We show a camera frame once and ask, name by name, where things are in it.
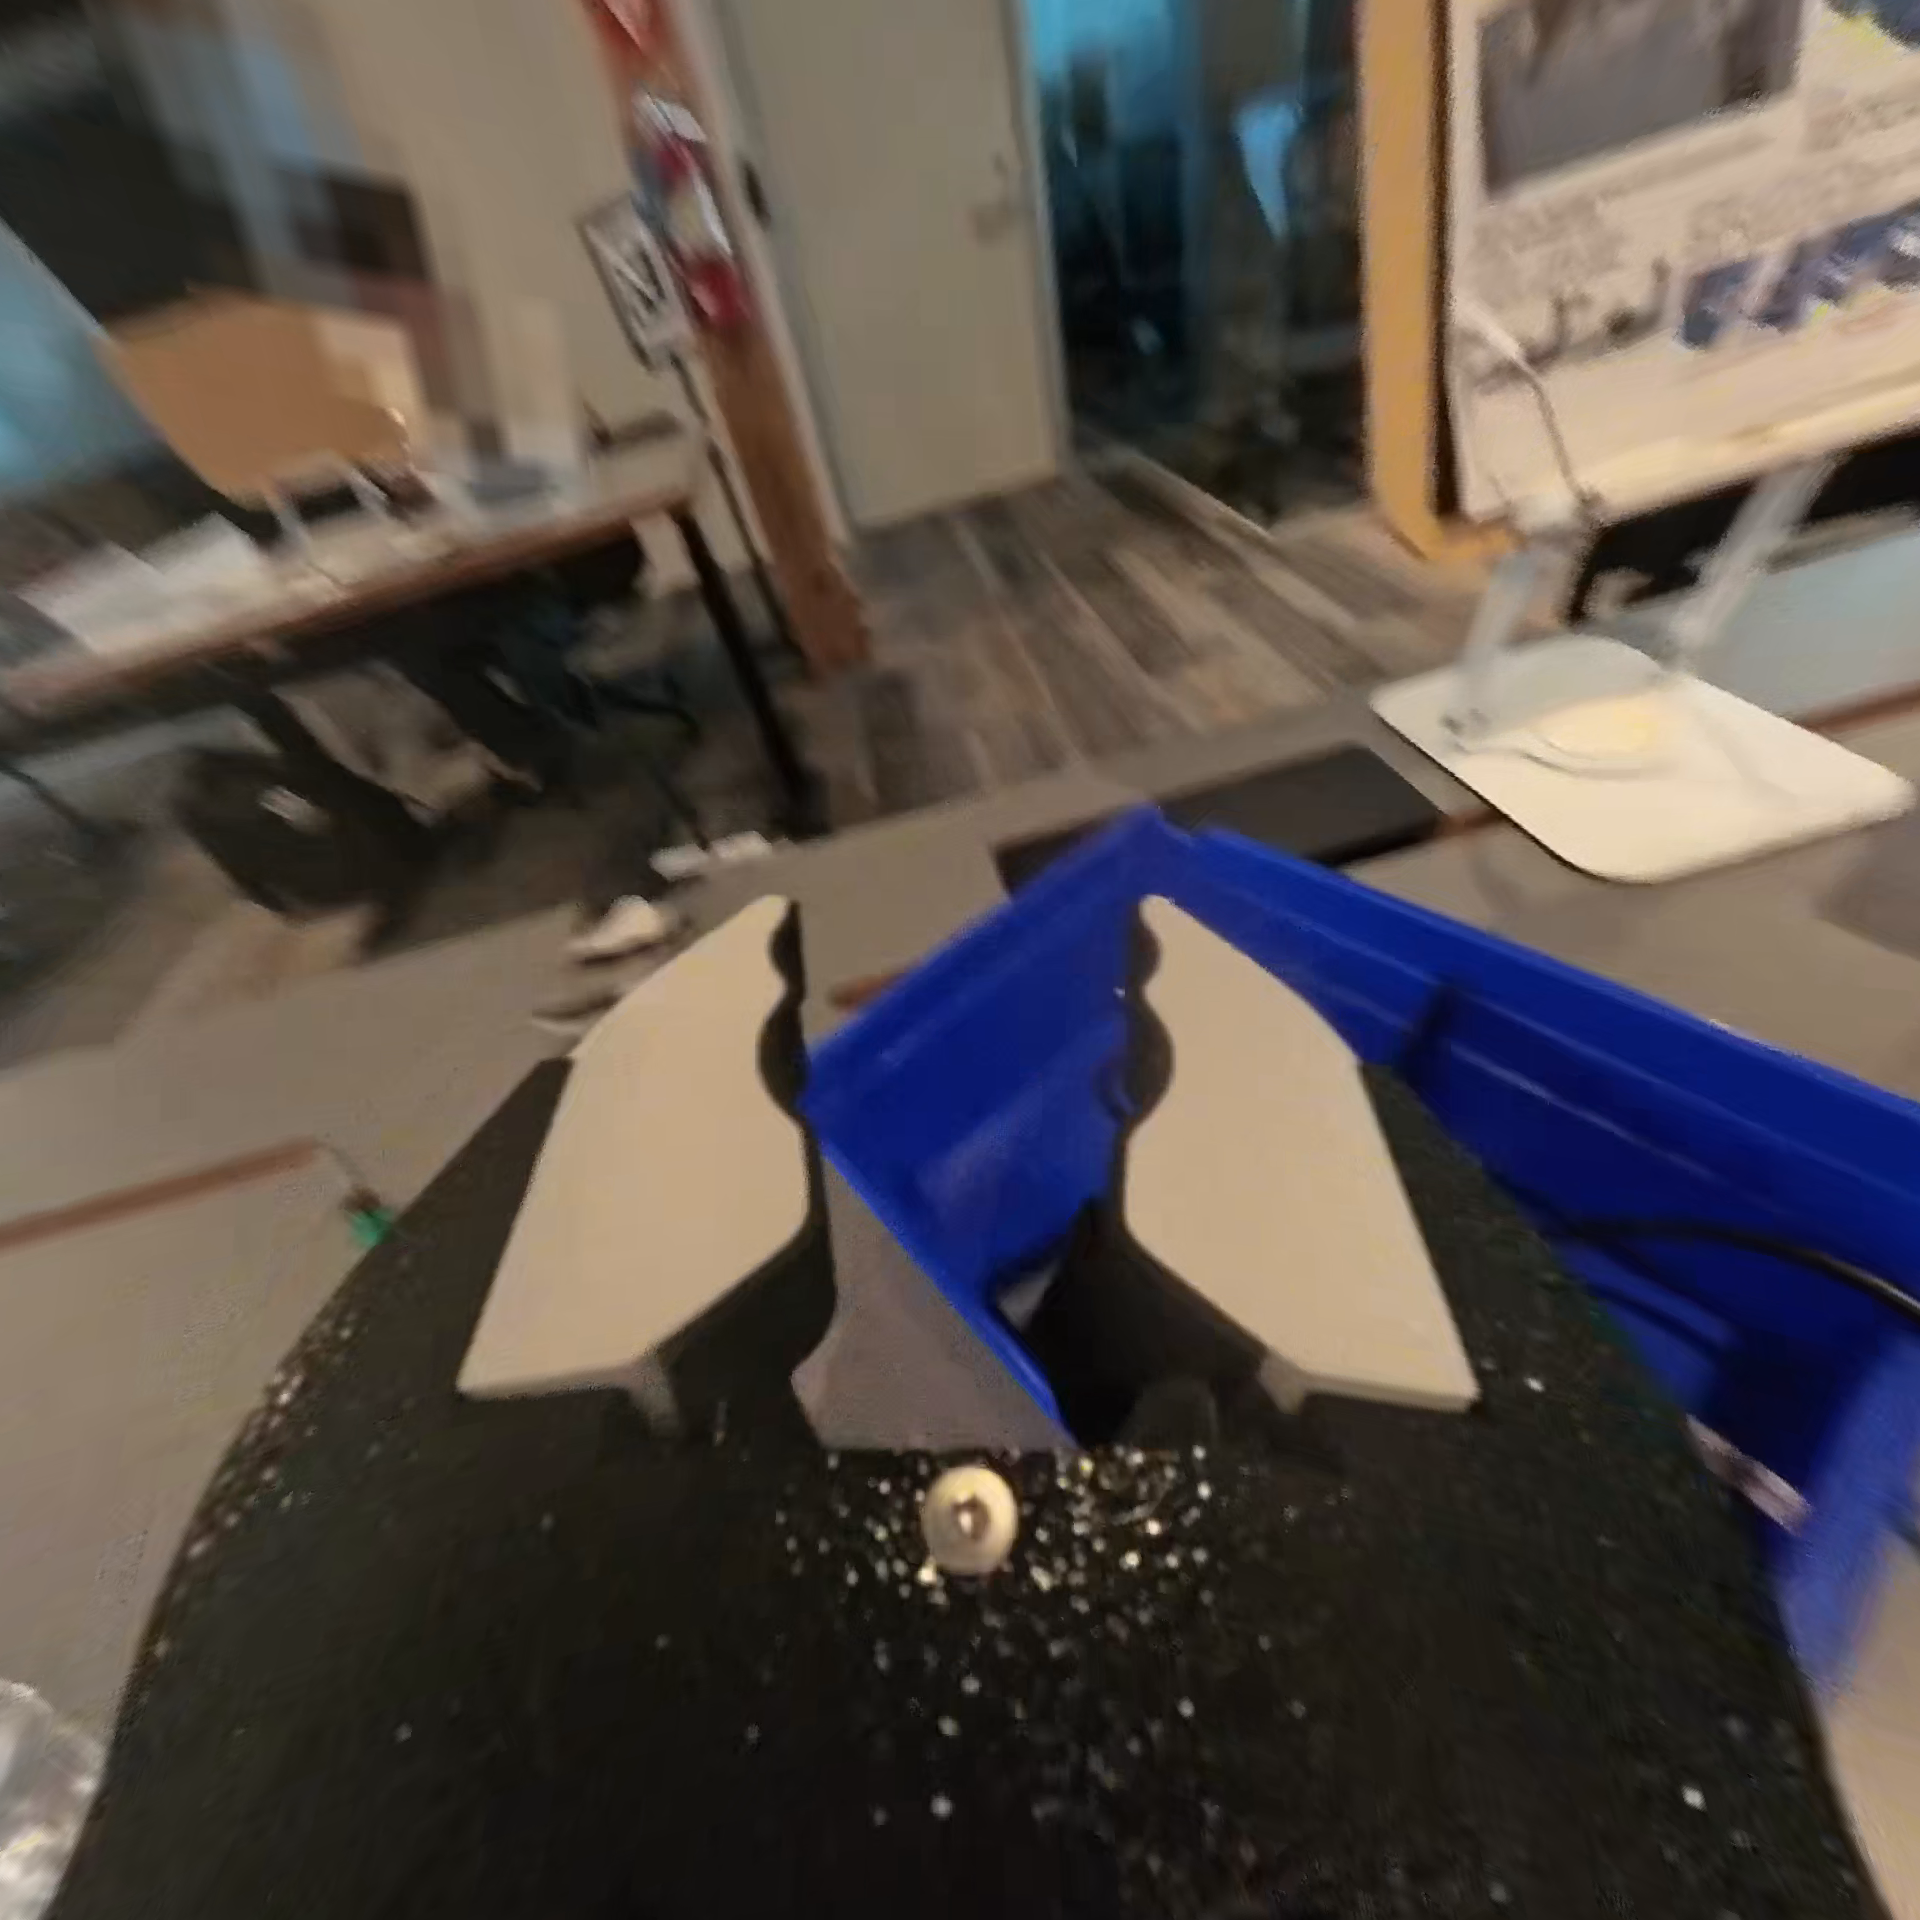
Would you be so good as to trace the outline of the printed marker sign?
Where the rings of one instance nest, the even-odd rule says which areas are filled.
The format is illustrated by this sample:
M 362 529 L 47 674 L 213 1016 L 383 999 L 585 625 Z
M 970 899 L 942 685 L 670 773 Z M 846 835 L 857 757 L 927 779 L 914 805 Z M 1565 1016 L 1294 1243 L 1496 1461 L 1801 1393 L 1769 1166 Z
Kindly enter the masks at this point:
M 690 345 L 690 315 L 674 269 L 633 194 L 592 207 L 576 231 L 633 359 L 649 370 L 670 368 Z

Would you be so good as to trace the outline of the black white wavy part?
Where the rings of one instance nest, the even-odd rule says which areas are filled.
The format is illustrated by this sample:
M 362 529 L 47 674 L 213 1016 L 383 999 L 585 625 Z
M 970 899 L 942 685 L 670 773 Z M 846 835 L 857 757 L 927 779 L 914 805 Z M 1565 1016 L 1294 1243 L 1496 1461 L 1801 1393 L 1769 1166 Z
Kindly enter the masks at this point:
M 582 970 L 626 963 L 671 945 L 680 933 L 678 910 L 649 897 L 622 897 L 567 939 L 567 961 Z

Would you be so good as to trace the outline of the blue plastic bin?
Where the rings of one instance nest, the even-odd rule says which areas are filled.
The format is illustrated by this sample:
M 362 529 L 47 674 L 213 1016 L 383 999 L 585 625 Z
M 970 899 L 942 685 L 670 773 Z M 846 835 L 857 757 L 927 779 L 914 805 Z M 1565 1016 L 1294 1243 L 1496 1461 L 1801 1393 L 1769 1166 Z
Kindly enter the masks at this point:
M 1914 1104 L 1225 833 L 1152 880 L 1055 866 L 810 1053 L 823 1152 L 1057 1413 L 992 1297 L 1066 1237 L 1119 1127 L 1136 910 L 1166 897 L 1281 979 L 1568 1256 L 1698 1424 L 1795 1503 L 1782 1627 L 1840 1691 L 1914 1518 Z

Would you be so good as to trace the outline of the green-handled screwdriver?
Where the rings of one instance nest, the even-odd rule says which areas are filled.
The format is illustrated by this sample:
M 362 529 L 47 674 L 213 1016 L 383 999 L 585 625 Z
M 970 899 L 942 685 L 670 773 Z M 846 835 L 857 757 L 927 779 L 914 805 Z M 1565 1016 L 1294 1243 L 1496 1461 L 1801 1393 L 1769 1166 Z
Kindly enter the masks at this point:
M 365 1253 L 378 1247 L 394 1223 L 392 1203 L 374 1189 L 370 1177 L 350 1160 L 338 1146 L 327 1141 L 309 1141 L 311 1157 L 323 1168 L 336 1209 L 354 1237 L 354 1243 Z

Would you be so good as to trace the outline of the instruction sheet on stand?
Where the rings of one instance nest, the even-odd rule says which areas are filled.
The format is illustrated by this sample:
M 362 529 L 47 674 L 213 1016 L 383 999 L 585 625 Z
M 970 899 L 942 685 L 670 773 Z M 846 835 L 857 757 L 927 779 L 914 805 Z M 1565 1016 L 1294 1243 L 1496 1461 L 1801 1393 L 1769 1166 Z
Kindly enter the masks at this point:
M 1703 680 L 1845 464 L 1825 451 L 1625 517 L 1456 505 L 1443 243 L 1448 6 L 1359 6 L 1368 490 L 1429 558 L 1491 558 L 1458 657 L 1376 693 L 1379 722 L 1569 869 L 1664 883 L 1880 826 L 1913 787 Z

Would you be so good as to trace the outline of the cardboard box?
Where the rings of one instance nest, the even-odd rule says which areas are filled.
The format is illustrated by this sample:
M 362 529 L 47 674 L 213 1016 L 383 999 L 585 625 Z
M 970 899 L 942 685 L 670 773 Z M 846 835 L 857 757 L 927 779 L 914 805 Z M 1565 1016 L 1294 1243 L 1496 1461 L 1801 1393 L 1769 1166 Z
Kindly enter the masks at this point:
M 201 296 L 90 350 L 162 445 L 247 505 L 409 472 L 434 423 L 407 330 L 333 307 Z

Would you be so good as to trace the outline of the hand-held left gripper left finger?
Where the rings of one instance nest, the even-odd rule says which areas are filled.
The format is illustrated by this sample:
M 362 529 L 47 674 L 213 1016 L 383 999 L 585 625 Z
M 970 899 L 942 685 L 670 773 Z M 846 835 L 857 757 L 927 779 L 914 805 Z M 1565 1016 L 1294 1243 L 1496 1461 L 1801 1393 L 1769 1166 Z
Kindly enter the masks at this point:
M 454 1376 L 465 1402 L 607 1393 L 649 1434 L 802 1434 L 832 1327 L 799 1114 L 799 907 L 759 897 L 627 990 L 559 1103 Z

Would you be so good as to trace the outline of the clear plastic bag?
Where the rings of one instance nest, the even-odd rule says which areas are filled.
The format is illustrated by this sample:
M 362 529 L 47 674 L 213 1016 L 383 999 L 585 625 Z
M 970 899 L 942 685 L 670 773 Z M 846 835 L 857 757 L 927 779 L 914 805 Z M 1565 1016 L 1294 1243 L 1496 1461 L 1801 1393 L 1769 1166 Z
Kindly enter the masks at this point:
M 46 1915 L 104 1775 L 104 1750 L 31 1687 L 2 1682 L 2 1915 Z

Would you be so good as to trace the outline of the grey door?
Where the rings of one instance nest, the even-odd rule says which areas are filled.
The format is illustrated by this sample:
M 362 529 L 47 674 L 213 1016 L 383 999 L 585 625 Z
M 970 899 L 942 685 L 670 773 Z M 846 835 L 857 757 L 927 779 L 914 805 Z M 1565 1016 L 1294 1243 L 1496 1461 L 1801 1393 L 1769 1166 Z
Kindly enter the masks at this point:
M 1055 477 L 1016 9 L 719 6 L 832 480 L 878 530 Z

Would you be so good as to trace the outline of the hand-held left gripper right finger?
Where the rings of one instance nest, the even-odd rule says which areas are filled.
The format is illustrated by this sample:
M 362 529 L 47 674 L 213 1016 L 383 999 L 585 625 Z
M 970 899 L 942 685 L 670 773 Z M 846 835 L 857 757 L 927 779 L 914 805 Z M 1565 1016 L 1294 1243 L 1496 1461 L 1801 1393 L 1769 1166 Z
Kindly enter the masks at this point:
M 1138 906 L 1141 1011 L 1168 1046 L 1119 1160 L 1133 1247 L 1311 1399 L 1465 1413 L 1480 1393 L 1358 1054 L 1166 897 Z

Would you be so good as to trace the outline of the instruction poster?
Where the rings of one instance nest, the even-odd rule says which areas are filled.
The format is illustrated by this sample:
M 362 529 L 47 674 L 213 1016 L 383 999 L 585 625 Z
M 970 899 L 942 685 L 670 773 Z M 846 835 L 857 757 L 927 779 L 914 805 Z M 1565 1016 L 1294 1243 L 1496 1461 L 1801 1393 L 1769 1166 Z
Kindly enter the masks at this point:
M 1473 521 L 1625 517 L 1914 431 L 1914 3 L 1447 9 Z

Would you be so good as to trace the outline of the wooden office table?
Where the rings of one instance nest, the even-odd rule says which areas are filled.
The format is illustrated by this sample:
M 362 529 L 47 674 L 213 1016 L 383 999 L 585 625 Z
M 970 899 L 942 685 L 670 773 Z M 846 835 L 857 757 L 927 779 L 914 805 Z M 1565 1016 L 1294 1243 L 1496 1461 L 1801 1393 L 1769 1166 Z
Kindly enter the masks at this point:
M 824 785 L 806 763 L 765 680 L 728 574 L 698 517 L 701 446 L 674 442 L 589 472 L 585 486 L 521 512 L 438 510 L 389 530 L 371 563 L 341 581 L 289 549 L 274 557 L 266 591 L 219 615 L 177 615 L 170 630 L 122 655 L 61 651 L 5 671 L 5 779 L 73 826 L 101 827 L 29 773 L 29 761 L 128 730 L 202 712 L 233 712 L 289 742 L 312 736 L 285 712 L 289 687 L 330 678 L 390 648 L 360 632 L 415 608 L 435 608 L 510 578 L 555 568 L 641 526 L 670 529 L 752 717 L 774 785 L 774 831 L 790 841 L 824 838 Z

